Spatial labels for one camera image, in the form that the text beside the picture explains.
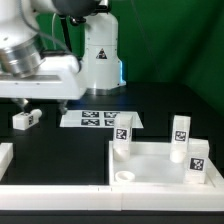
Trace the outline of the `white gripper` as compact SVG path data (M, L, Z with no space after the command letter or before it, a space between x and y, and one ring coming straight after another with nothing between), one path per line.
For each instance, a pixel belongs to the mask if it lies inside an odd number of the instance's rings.
M68 111L67 100L80 99L86 92L85 77L79 61L71 55L46 57L35 75L17 78L0 75L0 98L13 98L22 112L29 113L32 99L58 99L59 111Z

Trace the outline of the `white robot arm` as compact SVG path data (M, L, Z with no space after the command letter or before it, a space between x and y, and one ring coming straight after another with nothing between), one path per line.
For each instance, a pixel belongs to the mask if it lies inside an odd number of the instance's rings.
M123 86L108 0L0 0L0 98L66 104Z

